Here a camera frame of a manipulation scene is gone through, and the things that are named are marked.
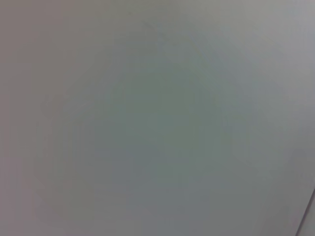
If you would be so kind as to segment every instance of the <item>light gray background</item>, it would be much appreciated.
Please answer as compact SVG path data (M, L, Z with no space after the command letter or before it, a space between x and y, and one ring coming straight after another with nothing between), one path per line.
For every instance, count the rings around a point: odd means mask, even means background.
M0 234L294 235L314 9L1 1Z

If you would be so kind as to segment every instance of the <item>white wall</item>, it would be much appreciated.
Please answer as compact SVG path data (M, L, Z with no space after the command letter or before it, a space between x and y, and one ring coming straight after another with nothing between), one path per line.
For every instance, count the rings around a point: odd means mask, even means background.
M313 8L2 2L1 235L294 235Z

